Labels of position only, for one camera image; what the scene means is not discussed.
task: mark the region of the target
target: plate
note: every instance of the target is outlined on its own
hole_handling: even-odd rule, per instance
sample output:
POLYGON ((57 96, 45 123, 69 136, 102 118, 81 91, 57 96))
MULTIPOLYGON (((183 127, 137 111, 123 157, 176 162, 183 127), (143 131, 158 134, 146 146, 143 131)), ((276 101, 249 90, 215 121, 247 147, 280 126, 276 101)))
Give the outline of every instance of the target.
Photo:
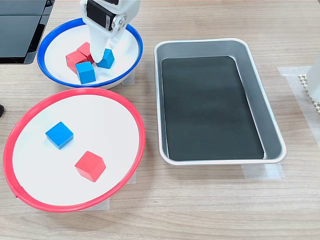
POLYGON ((130 179, 145 142, 142 118, 124 97, 100 88, 70 89, 38 103, 16 124, 4 148, 4 174, 16 197, 30 206, 78 211, 109 198, 130 179), (60 121, 74 138, 59 150, 46 131, 60 121), (96 182, 75 168, 86 151, 106 165, 96 182))
POLYGON ((128 77, 143 53, 143 42, 139 33, 128 24, 121 40, 112 49, 115 60, 111 69, 97 67, 93 63, 96 81, 80 84, 78 76, 67 66, 66 55, 76 51, 85 42, 90 43, 90 33, 82 18, 60 25, 51 31, 39 46, 37 60, 40 69, 47 77, 62 85, 74 88, 104 86, 109 89, 128 77))

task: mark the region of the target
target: blue cube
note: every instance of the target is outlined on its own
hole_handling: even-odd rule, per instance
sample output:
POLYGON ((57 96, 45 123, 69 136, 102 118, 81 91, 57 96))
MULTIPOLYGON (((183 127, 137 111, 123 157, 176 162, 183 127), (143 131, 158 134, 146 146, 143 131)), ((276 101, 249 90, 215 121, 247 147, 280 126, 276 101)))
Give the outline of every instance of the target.
POLYGON ((91 62, 77 63, 75 69, 81 84, 91 83, 96 80, 95 70, 91 62))
POLYGON ((74 138, 73 132, 62 121, 47 131, 45 135, 58 149, 62 149, 74 138))
POLYGON ((104 50, 104 54, 101 62, 98 62, 96 65, 100 68, 110 69, 114 61, 115 61, 115 57, 114 57, 114 54, 112 53, 112 50, 107 48, 104 50))

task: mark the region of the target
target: tray rim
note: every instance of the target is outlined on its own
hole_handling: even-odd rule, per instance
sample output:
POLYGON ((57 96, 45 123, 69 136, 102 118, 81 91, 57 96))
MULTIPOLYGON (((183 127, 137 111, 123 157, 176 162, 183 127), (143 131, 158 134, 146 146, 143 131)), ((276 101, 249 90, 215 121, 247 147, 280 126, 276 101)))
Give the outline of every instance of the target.
POLYGON ((108 199, 111 197, 113 194, 115 194, 118 190, 120 190, 126 183, 127 181, 131 178, 131 176, 135 173, 136 169, 139 166, 139 163, 143 157, 144 149, 146 145, 146 131, 145 131, 145 126, 142 120, 141 115, 139 114, 138 110, 135 108, 135 106, 129 102, 125 97, 119 95, 118 93, 115 93, 110 90, 106 89, 101 89, 101 88, 92 88, 92 87, 86 87, 86 88, 73 88, 69 89, 66 91, 59 92, 55 95, 52 95, 45 100, 39 102, 35 106, 33 106, 30 110, 27 111, 26 114, 23 115, 23 117, 18 121, 18 123, 14 126, 12 129, 4 150, 3 150, 3 171, 4 171, 4 177, 14 193, 14 195, 21 199, 23 202, 26 204, 47 212, 55 212, 55 213, 65 213, 65 212, 74 212, 74 211, 79 211, 82 209, 86 209, 89 207, 92 207, 96 204, 101 203, 102 201, 108 199), (43 203, 35 198, 33 198, 29 193, 27 193, 24 188, 20 185, 18 182, 14 168, 13 168, 13 151, 15 148, 16 141, 20 135, 20 133, 23 131, 25 126, 31 121, 34 116, 36 116, 38 113, 40 113, 42 110, 47 108, 48 106, 69 98, 73 96, 78 96, 78 95, 97 95, 97 96, 102 96, 106 97, 109 99, 112 99, 121 105, 123 105, 133 116, 137 127, 138 127, 138 132, 139 132, 139 145, 138 145, 138 151, 136 153, 135 160, 128 171, 128 173, 123 177, 123 179, 115 185, 112 189, 107 191, 106 193, 90 200, 87 202, 83 202, 80 204, 75 204, 75 205, 52 205, 52 204, 47 204, 43 203))
POLYGON ((252 57, 251 51, 249 49, 248 44, 238 38, 218 38, 218 39, 201 39, 201 40, 169 40, 169 41, 162 41, 158 43, 154 47, 154 64, 155 64, 155 95, 156 95, 156 113, 157 113, 157 129, 158 129, 158 150, 161 158, 166 161, 167 163, 174 165, 174 166, 193 166, 193 165, 242 165, 242 164, 276 164, 281 162, 285 156, 287 155, 287 147, 285 144, 285 141, 283 139, 283 136, 281 134, 280 128, 278 126, 278 123, 276 121, 275 115, 273 114, 273 111, 270 106, 270 102, 268 100, 266 91, 263 87, 263 84, 261 82, 261 79, 258 74, 258 70, 256 68, 256 64, 254 62, 254 59, 252 57), (201 43, 201 42, 222 42, 222 41, 235 41, 239 42, 240 44, 244 45, 246 48, 246 51, 248 53, 248 56, 250 58, 250 61, 252 63, 253 71, 256 76, 256 79, 258 81, 264 102, 266 104, 266 108, 268 110, 268 114, 271 117, 272 124, 275 128, 275 131, 277 133, 277 136, 279 138, 279 142, 281 145, 281 153, 273 159, 218 159, 218 160, 182 160, 182 161, 177 161, 170 159, 167 157, 163 150, 163 136, 162 136, 162 119, 161 119, 161 105, 160 105, 160 80, 159 80, 159 71, 160 69, 158 68, 158 49, 166 44, 173 44, 173 43, 201 43))
POLYGON ((54 30, 52 30, 51 32, 49 32, 47 34, 47 36, 45 36, 45 38, 42 40, 42 42, 40 43, 39 49, 38 49, 38 53, 37 53, 37 62, 38 65, 41 69, 41 71, 51 80, 61 84, 61 85, 65 85, 68 87, 72 87, 72 88, 95 88, 95 87, 102 87, 102 86, 107 86, 107 85, 111 85, 114 84, 115 82, 123 79, 124 77, 126 77, 133 69, 135 69, 135 67, 138 65, 142 54, 143 54, 143 50, 144 50, 144 45, 143 45, 143 41, 142 38, 140 36, 140 34, 138 33, 138 31, 131 26, 130 24, 128 24, 126 26, 126 30, 128 30, 136 39, 137 43, 138 43, 138 47, 139 47, 139 52, 138 52, 138 57, 135 60, 134 64, 123 74, 121 74, 120 76, 108 80, 108 81, 104 81, 104 82, 100 82, 100 83, 95 83, 95 84, 86 84, 86 85, 81 85, 81 84, 73 84, 73 83, 67 83, 64 81, 61 81, 59 79, 57 79, 56 77, 54 77, 47 69, 46 64, 45 64, 45 54, 47 51, 48 46, 50 45, 50 43, 57 37, 59 36, 61 33, 75 28, 75 27, 79 27, 79 26, 83 26, 85 25, 84 21, 82 20, 82 18, 77 18, 71 21, 67 21, 64 24, 56 27, 54 30))

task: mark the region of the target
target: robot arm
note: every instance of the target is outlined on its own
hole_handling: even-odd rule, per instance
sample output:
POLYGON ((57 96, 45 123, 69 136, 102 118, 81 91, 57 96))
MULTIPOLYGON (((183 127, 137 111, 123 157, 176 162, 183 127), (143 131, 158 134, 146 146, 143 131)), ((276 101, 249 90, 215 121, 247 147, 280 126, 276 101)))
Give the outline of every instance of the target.
POLYGON ((90 52, 99 63, 108 40, 117 44, 127 24, 138 14, 140 0, 81 0, 83 21, 90 31, 90 52))

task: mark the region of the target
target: table surface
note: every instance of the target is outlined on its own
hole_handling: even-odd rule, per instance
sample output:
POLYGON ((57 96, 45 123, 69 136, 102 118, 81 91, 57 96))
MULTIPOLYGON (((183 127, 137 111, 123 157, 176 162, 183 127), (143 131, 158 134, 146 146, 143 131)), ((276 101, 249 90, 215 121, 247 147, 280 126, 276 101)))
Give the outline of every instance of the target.
MULTIPOLYGON (((81 16, 58 0, 44 36, 81 16)), ((0 171, 0 239, 5 240, 318 240, 320 149, 277 67, 312 65, 320 56, 317 0, 144 0, 132 25, 144 52, 134 85, 112 90, 139 110, 146 129, 136 184, 110 209, 48 213, 15 198, 0 171), (245 179, 240 165, 174 167, 158 154, 153 50, 166 40, 239 38, 251 49, 287 146, 281 180, 245 179)), ((31 65, 0 66, 0 155, 32 106, 68 88, 31 65)))

